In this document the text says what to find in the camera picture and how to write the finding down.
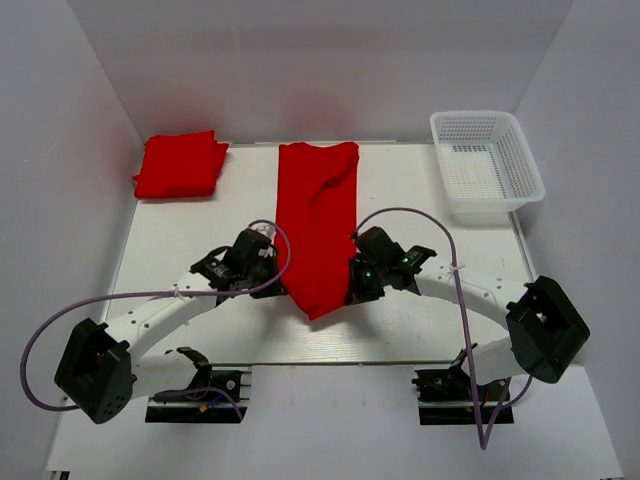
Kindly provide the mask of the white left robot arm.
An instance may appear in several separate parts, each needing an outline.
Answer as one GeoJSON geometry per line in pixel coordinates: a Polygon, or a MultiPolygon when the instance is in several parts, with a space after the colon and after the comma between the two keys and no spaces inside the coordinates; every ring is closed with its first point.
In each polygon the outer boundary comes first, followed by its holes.
{"type": "Polygon", "coordinates": [[[221,377],[207,357],[191,347],[162,355],[150,350],[195,317],[241,295],[264,298],[286,292],[278,263],[281,249],[252,228],[230,246],[195,262],[169,291],[113,320],[79,322],[71,331],[54,381],[93,423],[103,424],[130,400],[201,401],[205,408],[237,406],[240,373],[221,377]]]}

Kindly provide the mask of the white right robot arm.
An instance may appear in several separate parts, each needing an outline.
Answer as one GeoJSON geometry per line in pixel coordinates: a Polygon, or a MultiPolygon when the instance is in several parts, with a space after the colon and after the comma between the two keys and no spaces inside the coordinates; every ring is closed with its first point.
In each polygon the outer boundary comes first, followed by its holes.
{"type": "Polygon", "coordinates": [[[524,374],[555,384],[590,337],[582,316],[549,277],[518,283],[455,270],[432,249],[402,249],[380,227],[352,238],[357,253],[349,262],[346,304],[376,301],[392,288],[462,305],[507,331],[502,339],[464,347],[452,362],[445,383],[463,398],[524,374]]]}

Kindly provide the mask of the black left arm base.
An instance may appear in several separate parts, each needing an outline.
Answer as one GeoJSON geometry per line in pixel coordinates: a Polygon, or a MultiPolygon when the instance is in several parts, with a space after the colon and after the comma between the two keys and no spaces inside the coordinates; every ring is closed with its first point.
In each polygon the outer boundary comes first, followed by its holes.
{"type": "Polygon", "coordinates": [[[181,396],[158,395],[147,403],[147,424],[240,424],[251,396],[250,367],[200,369],[181,396]]]}

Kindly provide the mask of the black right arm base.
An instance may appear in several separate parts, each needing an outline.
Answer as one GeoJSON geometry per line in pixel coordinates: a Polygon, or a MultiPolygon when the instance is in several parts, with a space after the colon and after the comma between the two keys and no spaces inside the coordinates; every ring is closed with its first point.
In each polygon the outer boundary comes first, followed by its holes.
{"type": "MultiPolygon", "coordinates": [[[[417,393],[418,415],[421,426],[465,426],[474,425],[475,416],[469,384],[456,383],[449,369],[415,370],[412,384],[417,393]]],[[[506,381],[504,379],[478,387],[481,419],[483,425],[489,420],[498,404],[506,381]]],[[[498,413],[495,424],[513,424],[510,400],[507,394],[503,408],[498,413]]]]}

